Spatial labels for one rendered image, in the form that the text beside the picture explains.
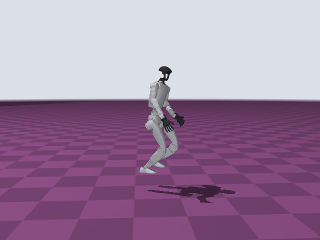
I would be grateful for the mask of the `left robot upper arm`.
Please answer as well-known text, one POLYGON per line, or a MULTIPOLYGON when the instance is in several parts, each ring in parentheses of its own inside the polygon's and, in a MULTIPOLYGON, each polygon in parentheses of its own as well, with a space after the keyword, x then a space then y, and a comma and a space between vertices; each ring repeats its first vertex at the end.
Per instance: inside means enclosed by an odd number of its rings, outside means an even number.
POLYGON ((164 104, 163 104, 163 107, 164 107, 164 108, 167 107, 167 106, 169 106, 169 102, 167 101, 168 98, 169 98, 169 92, 170 92, 170 87, 168 86, 167 96, 166 96, 166 99, 165 99, 164 104))

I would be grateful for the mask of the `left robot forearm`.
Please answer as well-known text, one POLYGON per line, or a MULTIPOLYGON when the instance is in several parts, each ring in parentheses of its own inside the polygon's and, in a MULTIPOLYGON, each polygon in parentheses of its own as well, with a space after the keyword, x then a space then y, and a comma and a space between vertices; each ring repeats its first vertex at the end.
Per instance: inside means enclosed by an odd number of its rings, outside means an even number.
POLYGON ((175 111, 171 108, 170 104, 165 109, 173 118, 175 118, 176 116, 175 111))

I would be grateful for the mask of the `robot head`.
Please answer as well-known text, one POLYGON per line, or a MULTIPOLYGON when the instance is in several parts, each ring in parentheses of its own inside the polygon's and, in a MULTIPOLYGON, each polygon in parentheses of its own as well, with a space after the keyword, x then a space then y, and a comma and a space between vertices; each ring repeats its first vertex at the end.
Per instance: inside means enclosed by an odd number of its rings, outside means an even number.
POLYGON ((169 79, 169 76, 172 73, 172 70, 167 66, 162 66, 159 68, 159 71, 161 71, 164 76, 163 78, 160 78, 159 81, 162 81, 162 83, 165 85, 165 81, 169 79), (167 74, 167 78, 166 78, 166 74, 167 74))

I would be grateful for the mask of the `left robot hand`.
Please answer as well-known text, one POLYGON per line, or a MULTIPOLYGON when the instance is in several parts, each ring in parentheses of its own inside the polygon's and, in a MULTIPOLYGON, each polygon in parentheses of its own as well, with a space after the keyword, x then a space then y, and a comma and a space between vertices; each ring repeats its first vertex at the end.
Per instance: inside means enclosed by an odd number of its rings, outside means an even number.
POLYGON ((177 113, 175 113, 176 114, 176 116, 175 116, 175 120, 177 120, 177 122, 180 124, 180 127, 184 124, 184 122, 185 122, 185 120, 183 120, 184 119, 184 117, 183 116, 179 116, 177 113))

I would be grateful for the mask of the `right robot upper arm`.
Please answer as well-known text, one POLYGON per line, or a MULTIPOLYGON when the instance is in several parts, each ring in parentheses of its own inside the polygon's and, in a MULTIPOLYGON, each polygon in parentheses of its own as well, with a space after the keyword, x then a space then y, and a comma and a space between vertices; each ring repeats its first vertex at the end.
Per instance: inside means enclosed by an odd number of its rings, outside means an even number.
POLYGON ((156 97, 157 97, 157 92, 158 92, 158 89, 159 89, 159 83, 150 84, 150 89, 151 89, 151 104, 153 104, 152 100, 156 99, 156 97))

